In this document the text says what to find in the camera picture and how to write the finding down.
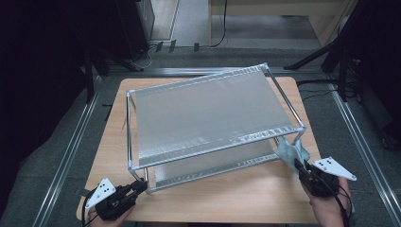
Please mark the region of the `silver metal shelf rack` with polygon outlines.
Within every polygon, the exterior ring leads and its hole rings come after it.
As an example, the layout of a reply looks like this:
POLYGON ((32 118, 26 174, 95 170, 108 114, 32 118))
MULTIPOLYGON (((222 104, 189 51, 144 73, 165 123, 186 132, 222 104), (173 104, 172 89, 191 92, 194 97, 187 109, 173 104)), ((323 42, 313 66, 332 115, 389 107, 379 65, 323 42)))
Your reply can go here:
POLYGON ((305 133, 265 64, 126 93, 128 171, 164 189, 280 159, 305 133))

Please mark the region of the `black tripod stand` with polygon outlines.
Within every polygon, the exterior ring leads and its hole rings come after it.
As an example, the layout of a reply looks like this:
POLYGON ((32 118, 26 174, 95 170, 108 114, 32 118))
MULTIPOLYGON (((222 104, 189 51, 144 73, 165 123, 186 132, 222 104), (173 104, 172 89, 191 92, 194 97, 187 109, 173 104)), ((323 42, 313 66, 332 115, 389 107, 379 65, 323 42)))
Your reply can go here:
POLYGON ((340 34, 329 44, 306 56, 291 65, 285 66, 285 70, 298 70, 308 63, 316 60, 324 54, 327 54, 321 69, 324 73, 331 73, 337 65, 340 66, 338 76, 338 94, 342 101, 346 102, 345 95, 347 71, 350 65, 351 52, 355 49, 357 40, 360 38, 359 32, 363 30, 362 21, 369 14, 369 7, 375 0, 358 0, 357 4, 345 23, 340 34))

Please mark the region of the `black stand base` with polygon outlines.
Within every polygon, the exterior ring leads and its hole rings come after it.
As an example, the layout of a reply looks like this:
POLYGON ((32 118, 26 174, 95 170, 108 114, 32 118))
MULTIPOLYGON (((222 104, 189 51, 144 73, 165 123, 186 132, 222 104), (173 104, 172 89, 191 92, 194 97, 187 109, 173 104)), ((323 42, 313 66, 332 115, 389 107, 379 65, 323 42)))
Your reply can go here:
POLYGON ((388 124, 381 129, 385 147, 391 150, 401 150, 401 127, 388 124))

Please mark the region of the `dark cabinet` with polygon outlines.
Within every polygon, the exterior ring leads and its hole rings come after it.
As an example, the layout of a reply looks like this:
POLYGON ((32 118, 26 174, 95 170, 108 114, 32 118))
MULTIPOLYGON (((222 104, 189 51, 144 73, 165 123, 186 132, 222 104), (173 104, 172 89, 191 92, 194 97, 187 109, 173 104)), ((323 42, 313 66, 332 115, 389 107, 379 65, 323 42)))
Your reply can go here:
POLYGON ((151 0, 115 0, 128 42, 130 57, 139 58, 149 50, 155 15, 151 0))

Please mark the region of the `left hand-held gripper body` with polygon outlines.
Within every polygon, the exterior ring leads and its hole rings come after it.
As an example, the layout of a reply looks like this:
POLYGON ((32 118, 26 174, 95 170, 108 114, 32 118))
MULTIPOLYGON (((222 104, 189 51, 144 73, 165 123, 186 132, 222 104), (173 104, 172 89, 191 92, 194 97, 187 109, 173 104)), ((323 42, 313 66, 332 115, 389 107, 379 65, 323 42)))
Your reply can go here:
POLYGON ((124 193, 123 185, 114 186, 108 178, 103 178, 84 204, 84 210, 95 208, 103 220, 116 220, 135 205, 131 192, 124 193))

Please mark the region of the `black metal stand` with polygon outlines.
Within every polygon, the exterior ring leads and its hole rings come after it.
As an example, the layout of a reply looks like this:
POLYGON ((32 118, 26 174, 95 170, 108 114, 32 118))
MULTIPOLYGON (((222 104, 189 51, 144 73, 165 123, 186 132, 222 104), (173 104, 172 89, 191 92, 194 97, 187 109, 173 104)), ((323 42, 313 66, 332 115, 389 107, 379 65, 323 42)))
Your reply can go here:
POLYGON ((87 47, 84 52, 84 75, 86 78, 87 103, 89 103, 95 97, 93 68, 95 68, 100 73, 104 73, 105 75, 108 75, 110 72, 110 68, 105 62, 106 59, 109 59, 132 72, 144 71, 143 67, 134 66, 132 63, 118 58, 115 54, 107 51, 104 48, 100 48, 97 46, 87 47))

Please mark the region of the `person's left hand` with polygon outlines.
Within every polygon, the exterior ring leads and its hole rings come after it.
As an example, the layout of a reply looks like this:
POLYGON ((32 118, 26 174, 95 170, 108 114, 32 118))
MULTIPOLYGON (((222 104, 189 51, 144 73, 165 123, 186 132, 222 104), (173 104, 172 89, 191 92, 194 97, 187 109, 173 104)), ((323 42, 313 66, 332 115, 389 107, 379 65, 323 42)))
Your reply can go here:
POLYGON ((131 207, 125 213, 123 213, 116 220, 103 220, 97 216, 97 211, 95 208, 91 208, 88 215, 90 219, 89 227, 121 227, 125 219, 131 214, 134 207, 131 207))

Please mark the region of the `person's right hand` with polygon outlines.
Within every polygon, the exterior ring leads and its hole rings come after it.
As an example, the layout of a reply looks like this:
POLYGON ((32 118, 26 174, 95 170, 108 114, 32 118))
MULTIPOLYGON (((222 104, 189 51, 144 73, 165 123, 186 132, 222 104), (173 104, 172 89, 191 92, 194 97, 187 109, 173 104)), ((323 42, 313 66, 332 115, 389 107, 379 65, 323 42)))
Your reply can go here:
MULTIPOLYGON (((338 195, 338 198, 344 209, 349 210, 349 202, 346 195, 350 196, 350 190, 348 182, 346 179, 339 177, 340 187, 343 188, 343 194, 338 195)), ((320 198, 315 197, 310 194, 304 185, 302 185, 303 190, 309 197, 309 204, 312 206, 315 218, 320 218, 323 216, 341 217, 341 210, 339 203, 334 198, 320 198)))

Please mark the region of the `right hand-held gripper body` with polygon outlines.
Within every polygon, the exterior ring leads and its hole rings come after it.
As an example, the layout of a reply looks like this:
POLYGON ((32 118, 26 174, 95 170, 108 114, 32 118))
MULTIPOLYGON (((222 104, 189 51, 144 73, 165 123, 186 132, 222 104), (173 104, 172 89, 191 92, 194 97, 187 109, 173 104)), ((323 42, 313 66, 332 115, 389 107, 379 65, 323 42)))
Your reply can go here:
POLYGON ((299 180, 312 196, 330 198, 337 195, 340 188, 339 177, 350 181, 357 180, 356 175, 332 157, 312 161, 309 164, 310 177, 299 177, 299 180))

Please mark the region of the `light blue cloth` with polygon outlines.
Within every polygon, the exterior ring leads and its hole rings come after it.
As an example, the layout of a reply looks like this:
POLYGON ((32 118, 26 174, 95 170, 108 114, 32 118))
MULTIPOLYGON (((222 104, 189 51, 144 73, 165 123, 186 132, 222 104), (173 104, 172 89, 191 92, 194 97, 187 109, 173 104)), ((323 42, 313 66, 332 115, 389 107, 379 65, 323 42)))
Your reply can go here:
POLYGON ((296 173, 298 173, 298 170, 295 166, 295 161, 299 161, 301 166, 304 166, 305 162, 310 159, 310 154, 303 147, 300 139, 296 140, 293 144, 290 144, 283 136, 278 138, 278 147, 275 154, 296 173))

